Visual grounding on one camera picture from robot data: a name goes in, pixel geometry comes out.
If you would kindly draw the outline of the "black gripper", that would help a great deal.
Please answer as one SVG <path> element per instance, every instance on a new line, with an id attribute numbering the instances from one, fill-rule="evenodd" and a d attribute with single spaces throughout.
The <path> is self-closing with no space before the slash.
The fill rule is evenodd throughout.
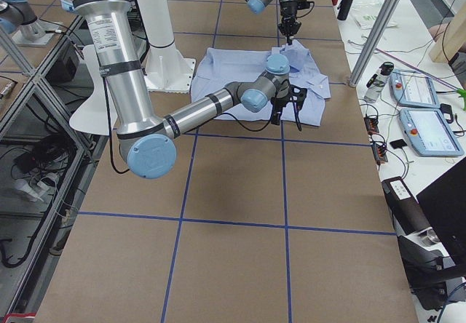
<path id="1" fill-rule="evenodd" d="M 288 96 L 272 98 L 271 124 L 280 124 L 283 109 L 288 104 Z"/>
<path id="2" fill-rule="evenodd" d="M 290 45 L 294 41 L 294 36 L 298 33 L 301 23 L 297 18 L 298 10 L 296 8 L 281 8 L 281 22 L 278 28 L 282 35 L 284 35 L 286 44 Z"/>

